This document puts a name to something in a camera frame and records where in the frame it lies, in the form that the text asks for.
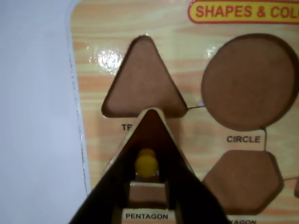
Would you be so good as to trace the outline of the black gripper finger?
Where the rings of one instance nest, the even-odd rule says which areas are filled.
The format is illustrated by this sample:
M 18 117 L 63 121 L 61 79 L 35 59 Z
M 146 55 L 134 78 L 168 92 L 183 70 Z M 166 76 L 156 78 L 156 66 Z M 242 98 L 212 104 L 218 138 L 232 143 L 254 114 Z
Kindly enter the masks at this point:
M 168 207 L 177 224 L 227 224 L 228 218 L 211 191 L 182 163 L 164 167 Z
M 135 179 L 136 148 L 123 149 L 83 202 L 71 224 L 120 224 Z

